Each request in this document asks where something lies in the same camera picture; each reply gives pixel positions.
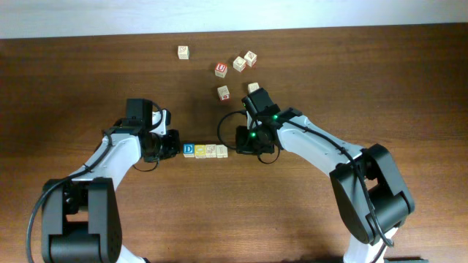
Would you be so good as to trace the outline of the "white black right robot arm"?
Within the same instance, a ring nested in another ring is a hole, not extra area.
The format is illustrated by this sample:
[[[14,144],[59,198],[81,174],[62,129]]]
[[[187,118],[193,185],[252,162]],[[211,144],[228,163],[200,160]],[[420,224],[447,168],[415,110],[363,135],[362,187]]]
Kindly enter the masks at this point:
[[[341,219],[350,232],[344,262],[383,262],[392,236],[415,210],[415,201],[389,150],[340,140],[295,108],[281,110],[268,92],[242,99],[247,124],[236,129],[239,154],[294,153],[327,175]]]

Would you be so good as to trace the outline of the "blue D wooden block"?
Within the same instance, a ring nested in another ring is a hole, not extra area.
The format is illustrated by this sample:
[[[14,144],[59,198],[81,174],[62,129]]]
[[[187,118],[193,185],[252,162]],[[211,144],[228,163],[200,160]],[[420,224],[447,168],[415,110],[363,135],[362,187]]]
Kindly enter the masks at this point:
[[[193,143],[183,144],[183,155],[185,158],[195,157],[195,145]]]

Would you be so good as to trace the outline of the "letter I wooden block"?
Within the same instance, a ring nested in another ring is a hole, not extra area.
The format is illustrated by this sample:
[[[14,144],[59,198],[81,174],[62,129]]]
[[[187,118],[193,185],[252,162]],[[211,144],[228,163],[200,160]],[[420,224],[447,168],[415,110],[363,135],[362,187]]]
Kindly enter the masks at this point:
[[[216,145],[216,157],[223,159],[228,157],[228,149],[225,145]]]

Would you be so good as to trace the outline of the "yellow O wooden block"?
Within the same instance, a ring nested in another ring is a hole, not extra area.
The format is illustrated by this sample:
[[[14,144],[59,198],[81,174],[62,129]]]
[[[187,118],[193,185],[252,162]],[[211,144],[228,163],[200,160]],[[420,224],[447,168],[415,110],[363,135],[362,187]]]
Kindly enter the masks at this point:
[[[206,146],[205,145],[195,145],[195,158],[196,159],[206,158]]]

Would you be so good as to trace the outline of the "elephant picture wooden block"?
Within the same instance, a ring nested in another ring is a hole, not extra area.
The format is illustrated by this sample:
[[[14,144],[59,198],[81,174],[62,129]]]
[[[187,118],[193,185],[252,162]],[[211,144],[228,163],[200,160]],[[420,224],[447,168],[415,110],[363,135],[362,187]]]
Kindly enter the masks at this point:
[[[216,144],[207,144],[205,146],[205,157],[216,158]]]

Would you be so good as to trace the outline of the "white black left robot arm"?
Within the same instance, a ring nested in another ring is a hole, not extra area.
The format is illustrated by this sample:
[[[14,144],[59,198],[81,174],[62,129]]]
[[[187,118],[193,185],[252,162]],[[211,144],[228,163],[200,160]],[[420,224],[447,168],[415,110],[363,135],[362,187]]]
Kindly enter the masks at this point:
[[[148,99],[128,99],[126,115],[103,131],[78,170],[50,179],[34,206],[42,215],[45,262],[145,262],[123,244],[116,189],[139,161],[158,165],[180,152],[171,114]]]

